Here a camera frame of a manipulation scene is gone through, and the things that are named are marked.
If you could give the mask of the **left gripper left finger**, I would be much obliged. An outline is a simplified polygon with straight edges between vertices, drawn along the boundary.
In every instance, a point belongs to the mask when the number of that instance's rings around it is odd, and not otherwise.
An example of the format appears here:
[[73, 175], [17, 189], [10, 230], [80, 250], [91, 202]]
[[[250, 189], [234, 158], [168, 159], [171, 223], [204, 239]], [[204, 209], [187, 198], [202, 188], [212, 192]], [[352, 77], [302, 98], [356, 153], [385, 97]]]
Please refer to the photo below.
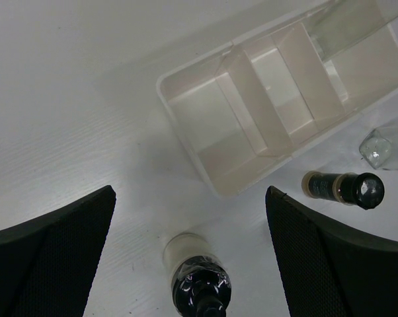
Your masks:
[[105, 186], [0, 230], [0, 316], [82, 316], [115, 205]]

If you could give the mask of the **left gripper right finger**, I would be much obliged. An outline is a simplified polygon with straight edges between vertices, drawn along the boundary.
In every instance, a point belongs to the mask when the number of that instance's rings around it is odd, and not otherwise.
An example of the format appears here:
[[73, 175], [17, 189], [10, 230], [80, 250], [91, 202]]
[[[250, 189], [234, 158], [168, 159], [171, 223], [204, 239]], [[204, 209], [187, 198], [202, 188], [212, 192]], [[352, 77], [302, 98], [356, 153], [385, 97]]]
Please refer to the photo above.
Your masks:
[[271, 186], [266, 216], [290, 316], [398, 316], [398, 242]]

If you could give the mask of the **glass oil bottle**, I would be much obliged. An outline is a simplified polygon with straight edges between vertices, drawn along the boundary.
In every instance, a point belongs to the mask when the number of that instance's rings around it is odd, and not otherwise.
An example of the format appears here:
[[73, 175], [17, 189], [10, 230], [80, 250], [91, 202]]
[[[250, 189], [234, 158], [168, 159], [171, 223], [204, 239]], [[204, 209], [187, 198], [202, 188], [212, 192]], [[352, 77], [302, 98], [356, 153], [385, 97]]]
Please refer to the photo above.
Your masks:
[[359, 151], [375, 170], [398, 170], [398, 117], [372, 130]]
[[329, 1], [305, 29], [322, 61], [347, 50], [398, 17], [398, 1]]

